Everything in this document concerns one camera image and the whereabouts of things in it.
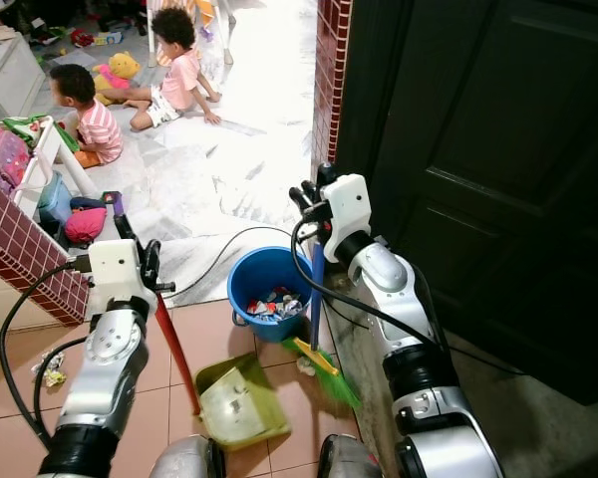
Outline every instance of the white shorts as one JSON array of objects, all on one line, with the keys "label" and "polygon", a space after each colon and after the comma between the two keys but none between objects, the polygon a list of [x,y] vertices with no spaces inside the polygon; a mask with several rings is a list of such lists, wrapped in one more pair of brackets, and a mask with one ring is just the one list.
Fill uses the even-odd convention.
[{"label": "white shorts", "polygon": [[168,100],[161,94],[159,87],[155,85],[150,87],[150,101],[147,113],[152,121],[152,127],[158,127],[163,122],[179,118],[179,112],[170,105]]}]

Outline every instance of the door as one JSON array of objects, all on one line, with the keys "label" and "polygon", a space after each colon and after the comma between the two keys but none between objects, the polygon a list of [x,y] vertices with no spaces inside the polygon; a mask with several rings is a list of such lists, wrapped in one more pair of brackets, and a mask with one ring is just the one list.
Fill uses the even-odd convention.
[{"label": "door", "polygon": [[[404,15],[362,168],[373,232],[423,269],[447,328],[598,401],[598,0]],[[346,113],[344,97],[342,129]]]}]

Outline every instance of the blue bucket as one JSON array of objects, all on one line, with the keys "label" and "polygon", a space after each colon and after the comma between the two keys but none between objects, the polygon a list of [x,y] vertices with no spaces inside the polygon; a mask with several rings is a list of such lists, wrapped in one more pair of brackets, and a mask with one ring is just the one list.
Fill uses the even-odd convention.
[{"label": "blue bucket", "polygon": [[[299,262],[304,272],[312,277],[308,260],[299,255]],[[234,325],[250,326],[252,332],[266,342],[282,342],[291,337],[301,326],[303,314],[279,322],[266,322],[246,312],[251,300],[265,297],[275,287],[280,286],[294,294],[300,294],[299,300],[304,306],[310,302],[310,285],[297,272],[287,247],[262,247],[239,259],[228,276],[228,300],[233,309]],[[237,316],[245,323],[239,322]]]}]

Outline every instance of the green broom bristles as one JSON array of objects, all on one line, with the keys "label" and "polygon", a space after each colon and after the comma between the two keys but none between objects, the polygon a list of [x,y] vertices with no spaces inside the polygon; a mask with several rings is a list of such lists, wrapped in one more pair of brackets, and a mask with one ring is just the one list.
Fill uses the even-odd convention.
[{"label": "green broom bristles", "polygon": [[[298,352],[302,356],[308,357],[301,352],[301,350],[297,347],[297,345],[293,341],[294,341],[294,338],[286,339],[285,341],[283,341],[281,343],[281,345],[290,351]],[[321,357],[323,357],[332,366],[334,366],[332,357],[330,357],[330,355],[328,353],[319,349],[319,355],[321,355]],[[357,394],[354,392],[354,390],[350,387],[348,382],[344,379],[343,374],[341,373],[340,370],[339,370],[338,374],[333,375],[332,373],[329,373],[326,370],[322,369],[320,366],[318,366],[312,360],[310,360],[310,363],[315,368],[315,372],[316,372],[315,374],[317,375],[317,379],[319,380],[319,383],[321,384],[321,388],[324,390],[324,392],[328,396],[330,396],[332,399],[334,399],[336,401],[346,403],[346,404],[352,406],[353,408],[358,408],[361,406],[361,400],[359,399]]]}]

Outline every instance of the curly hair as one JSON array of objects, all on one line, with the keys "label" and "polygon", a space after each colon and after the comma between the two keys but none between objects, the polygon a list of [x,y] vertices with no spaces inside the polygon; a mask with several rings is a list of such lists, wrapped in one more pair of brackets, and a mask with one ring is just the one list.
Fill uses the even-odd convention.
[{"label": "curly hair", "polygon": [[164,8],[152,19],[152,30],[167,43],[179,43],[186,50],[195,42],[195,30],[185,10]]},{"label": "curly hair", "polygon": [[87,103],[96,95],[96,84],[89,71],[80,65],[60,65],[49,72],[55,80],[58,91],[79,103]]}]

